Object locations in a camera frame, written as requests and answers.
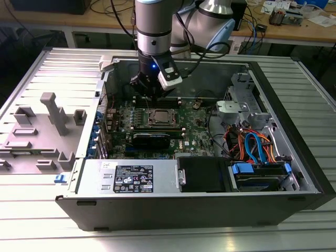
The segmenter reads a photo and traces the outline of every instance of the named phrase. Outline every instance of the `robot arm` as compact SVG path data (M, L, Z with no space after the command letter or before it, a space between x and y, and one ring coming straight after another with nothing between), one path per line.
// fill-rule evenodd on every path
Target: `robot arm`
M170 50L186 45L185 32L175 13L181 13L195 44L207 48L228 40L235 24L231 1L206 0L195 8L194 0L136 0L140 69L131 80L135 90L155 100L166 96L186 77L181 75Z

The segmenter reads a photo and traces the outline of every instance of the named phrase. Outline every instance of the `wooden desk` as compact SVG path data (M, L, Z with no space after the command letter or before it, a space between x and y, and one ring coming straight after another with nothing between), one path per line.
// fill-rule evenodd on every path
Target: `wooden desk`
M108 6L108 0L104 0L105 6ZM115 3L123 3L124 0L115 0ZM38 13L38 12L18 12L15 11L9 0L7 3L13 14L27 27L36 29L54 29L62 30L67 38L69 47L76 47L73 32L95 32L95 33L123 33L117 20L112 16L98 14L90 9L84 15L57 14L57 13ZM132 1L117 6L117 9L124 9L132 6ZM95 10L102 12L101 3L94 6ZM301 26L269 25L267 14L261 14L261 7L250 7L253 16L261 24L268 26L264 38L266 43L292 44L292 45L311 45L311 46L333 46L336 42L336 25L324 28L308 20L304 20ZM327 11L335 11L336 6L327 5ZM120 14L120 18L129 31L132 29L131 20L132 9L126 10ZM9 27L19 27L20 25L11 17L5 7L4 0L0 0L0 25ZM251 36L251 31L247 23L243 22L239 31L232 33L231 40L235 46L240 45Z

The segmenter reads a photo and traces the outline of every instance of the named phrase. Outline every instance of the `blue drive bracket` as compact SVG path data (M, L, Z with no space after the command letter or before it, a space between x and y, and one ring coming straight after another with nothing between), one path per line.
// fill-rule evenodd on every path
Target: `blue drive bracket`
M233 174L254 173L253 167L248 163L236 163L232 166Z
M292 168L290 167L290 164L286 163L285 164L285 169L286 169L286 171L287 171L288 174L292 172Z

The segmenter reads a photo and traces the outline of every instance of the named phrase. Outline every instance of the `power supply label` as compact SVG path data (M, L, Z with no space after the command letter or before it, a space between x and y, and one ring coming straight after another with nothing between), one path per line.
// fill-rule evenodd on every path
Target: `power supply label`
M152 165L117 165L113 191L115 193L152 193Z

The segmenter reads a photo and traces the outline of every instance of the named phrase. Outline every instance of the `workbench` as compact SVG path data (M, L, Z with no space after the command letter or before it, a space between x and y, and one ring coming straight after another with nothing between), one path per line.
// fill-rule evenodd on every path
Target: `workbench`
M103 55L134 51L54 48L42 51L0 109L0 144L18 106L47 113L41 93L54 92L66 113L88 109ZM336 189L336 102L306 67L288 57L234 56L255 61L274 88L333 188ZM0 175L0 247L11 251L334 251L336 200L293 215L278 226L84 232L55 203L66 185L53 174Z
M115 4L123 3L124 0L115 0ZM74 32L92 32L92 33L108 33L123 34L123 30L119 26L114 17L105 14L98 14L88 9L84 15L70 15L58 13L38 13L38 12L19 12L15 11L8 2L13 14L28 29L45 29L60 30L64 32L69 48L76 47ZM132 6L132 1L117 6L117 10ZM102 12L101 3L95 4L95 10ZM324 28L314 24L308 20L304 20L301 26L273 26L268 24L267 14L261 14L261 7L250 7L252 15L261 24L267 25L268 29L264 38L265 43L289 44L289 45L306 45L306 46L326 46L332 47L336 42L336 26ZM336 6L327 5L325 10L335 11ZM132 9L126 10L119 14L120 19L126 29L131 32L131 14ZM4 0L0 0L0 26L20 28L16 20L12 18L5 7ZM239 31L234 31L230 40L234 41L231 53L236 54L242 42L247 41L251 36L251 31L246 22L243 22Z

